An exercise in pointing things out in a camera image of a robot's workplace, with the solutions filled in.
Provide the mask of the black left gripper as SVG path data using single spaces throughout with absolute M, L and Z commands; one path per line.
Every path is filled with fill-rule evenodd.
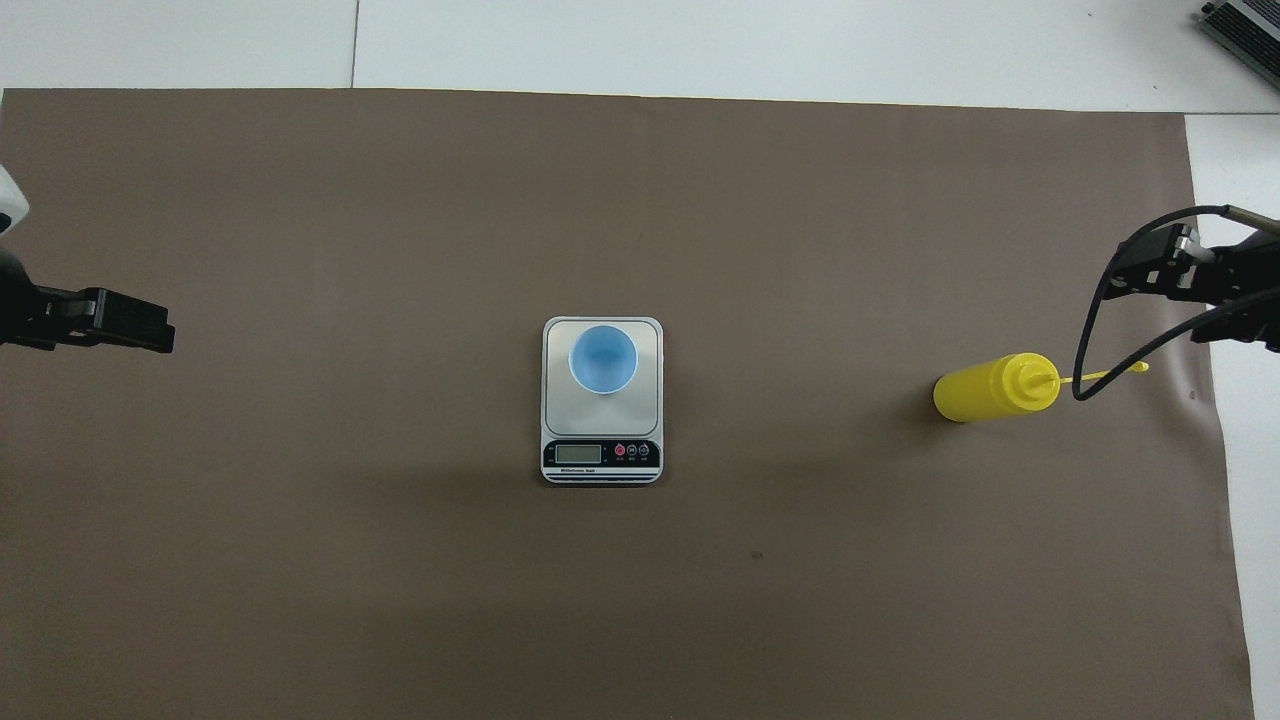
M 37 311 L 37 343 L 22 333 Z M 96 334 L 92 331 L 96 318 Z M 177 329 L 169 310 L 113 290 L 59 290 L 38 286 L 20 260 L 1 249 L 1 343 L 52 351 L 58 346 L 93 347 L 102 342 L 172 354 Z

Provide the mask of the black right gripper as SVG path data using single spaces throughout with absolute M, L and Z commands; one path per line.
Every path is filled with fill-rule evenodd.
M 1261 342 L 1270 352 L 1279 351 L 1276 234 L 1256 231 L 1238 245 L 1211 251 L 1190 224 L 1147 231 L 1119 249 L 1106 281 L 1106 297 L 1167 284 L 1162 275 L 1172 275 L 1170 300 L 1226 310 L 1193 329 L 1192 342 Z

